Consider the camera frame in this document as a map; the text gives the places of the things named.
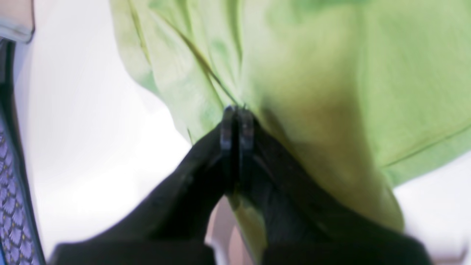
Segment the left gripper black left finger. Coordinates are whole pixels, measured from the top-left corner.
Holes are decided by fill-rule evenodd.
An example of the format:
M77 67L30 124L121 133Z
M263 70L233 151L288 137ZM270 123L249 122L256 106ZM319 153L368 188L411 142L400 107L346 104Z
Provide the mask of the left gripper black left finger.
M123 220L81 243L58 245L51 265L215 265L205 235L212 210L234 190L236 107Z

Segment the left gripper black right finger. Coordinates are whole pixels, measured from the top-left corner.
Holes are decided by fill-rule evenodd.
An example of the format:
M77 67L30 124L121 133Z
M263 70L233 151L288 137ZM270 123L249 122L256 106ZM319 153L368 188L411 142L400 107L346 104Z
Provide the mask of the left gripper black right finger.
M269 265L430 265L417 240L348 209L247 109L237 110L238 190L262 215Z

